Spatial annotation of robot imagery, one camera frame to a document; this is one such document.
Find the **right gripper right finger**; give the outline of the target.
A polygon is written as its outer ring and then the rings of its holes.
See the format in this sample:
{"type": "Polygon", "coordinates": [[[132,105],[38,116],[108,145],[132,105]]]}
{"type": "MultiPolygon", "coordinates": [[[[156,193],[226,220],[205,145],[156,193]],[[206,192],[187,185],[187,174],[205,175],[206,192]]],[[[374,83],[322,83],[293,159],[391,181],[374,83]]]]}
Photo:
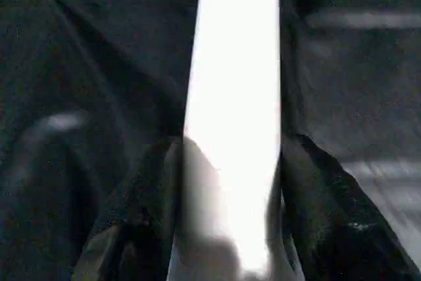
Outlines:
{"type": "Polygon", "coordinates": [[[287,220],[307,280],[419,280],[380,210],[337,159],[304,135],[280,155],[287,220]]]}

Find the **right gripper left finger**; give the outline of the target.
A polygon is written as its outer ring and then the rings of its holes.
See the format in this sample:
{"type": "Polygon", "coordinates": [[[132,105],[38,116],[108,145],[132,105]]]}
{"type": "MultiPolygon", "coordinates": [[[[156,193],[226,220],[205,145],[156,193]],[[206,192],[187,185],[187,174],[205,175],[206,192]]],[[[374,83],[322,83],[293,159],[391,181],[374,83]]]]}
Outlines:
{"type": "Polygon", "coordinates": [[[75,280],[166,280],[181,200],[183,141],[167,138],[108,196],[75,280]]]}

